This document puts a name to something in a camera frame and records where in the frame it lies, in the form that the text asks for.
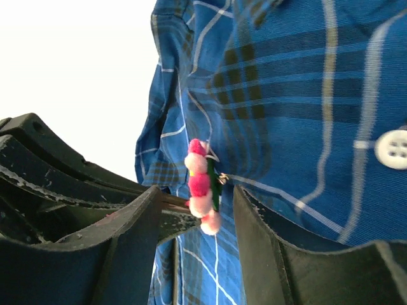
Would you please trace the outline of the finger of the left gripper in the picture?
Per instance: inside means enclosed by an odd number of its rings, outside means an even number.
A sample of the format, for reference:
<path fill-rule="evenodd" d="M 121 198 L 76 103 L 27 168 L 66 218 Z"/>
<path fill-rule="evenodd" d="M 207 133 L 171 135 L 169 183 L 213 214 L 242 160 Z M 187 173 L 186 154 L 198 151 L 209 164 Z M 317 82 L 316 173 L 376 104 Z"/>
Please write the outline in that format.
<path fill-rule="evenodd" d="M 86 161 L 37 115 L 1 120 L 1 243 L 157 245 L 198 224 L 183 199 Z"/>

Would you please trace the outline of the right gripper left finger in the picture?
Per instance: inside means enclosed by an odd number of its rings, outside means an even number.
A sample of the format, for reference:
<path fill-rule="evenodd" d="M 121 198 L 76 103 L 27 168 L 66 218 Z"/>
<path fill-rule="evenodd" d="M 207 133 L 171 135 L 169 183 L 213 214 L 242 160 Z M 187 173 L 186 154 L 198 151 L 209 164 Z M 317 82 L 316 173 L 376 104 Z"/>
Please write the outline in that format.
<path fill-rule="evenodd" d="M 147 304 L 162 193 L 55 243 L 1 238 L 1 304 Z"/>

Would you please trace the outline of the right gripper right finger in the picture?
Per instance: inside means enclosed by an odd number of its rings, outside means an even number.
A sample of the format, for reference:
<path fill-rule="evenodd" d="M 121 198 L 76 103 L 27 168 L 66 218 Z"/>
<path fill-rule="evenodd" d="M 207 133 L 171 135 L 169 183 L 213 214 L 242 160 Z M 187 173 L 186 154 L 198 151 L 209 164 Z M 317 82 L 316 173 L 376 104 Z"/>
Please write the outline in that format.
<path fill-rule="evenodd" d="M 406 242 L 356 247 L 323 238 L 234 188 L 248 304 L 405 304 Z"/>

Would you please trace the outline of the pink pompom brooch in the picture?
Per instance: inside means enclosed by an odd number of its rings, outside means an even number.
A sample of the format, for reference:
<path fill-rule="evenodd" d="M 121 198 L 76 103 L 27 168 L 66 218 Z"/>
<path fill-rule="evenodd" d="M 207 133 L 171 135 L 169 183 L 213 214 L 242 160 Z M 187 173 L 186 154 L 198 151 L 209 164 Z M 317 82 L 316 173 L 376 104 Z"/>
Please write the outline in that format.
<path fill-rule="evenodd" d="M 218 157 L 208 142 L 191 140 L 184 164 L 189 171 L 190 198 L 187 206 L 192 216 L 200 219 L 200 228 L 207 235 L 215 235 L 221 228 L 220 197 L 228 181 L 224 173 L 217 173 Z"/>

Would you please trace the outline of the blue plaid button shirt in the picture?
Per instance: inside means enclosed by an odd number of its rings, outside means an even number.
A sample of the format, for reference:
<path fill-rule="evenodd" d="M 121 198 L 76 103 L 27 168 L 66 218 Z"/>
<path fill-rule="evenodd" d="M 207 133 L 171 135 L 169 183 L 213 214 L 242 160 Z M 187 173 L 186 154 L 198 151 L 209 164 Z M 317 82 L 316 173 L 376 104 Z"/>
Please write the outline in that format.
<path fill-rule="evenodd" d="M 406 238 L 405 1 L 157 1 L 137 180 L 183 198 L 188 144 L 228 176 L 215 236 L 156 250 L 150 304 L 248 304 L 233 190 L 323 238 Z"/>

